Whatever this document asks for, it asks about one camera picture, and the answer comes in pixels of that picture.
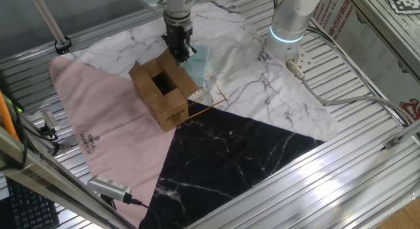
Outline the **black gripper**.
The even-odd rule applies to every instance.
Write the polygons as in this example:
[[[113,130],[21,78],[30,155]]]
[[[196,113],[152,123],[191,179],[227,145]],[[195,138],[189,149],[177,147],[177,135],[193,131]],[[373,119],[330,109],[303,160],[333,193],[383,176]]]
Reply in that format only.
[[[190,44],[192,27],[174,26],[166,24],[167,32],[162,36],[171,54],[174,56],[177,66],[181,66],[190,57],[197,53],[197,50]]]

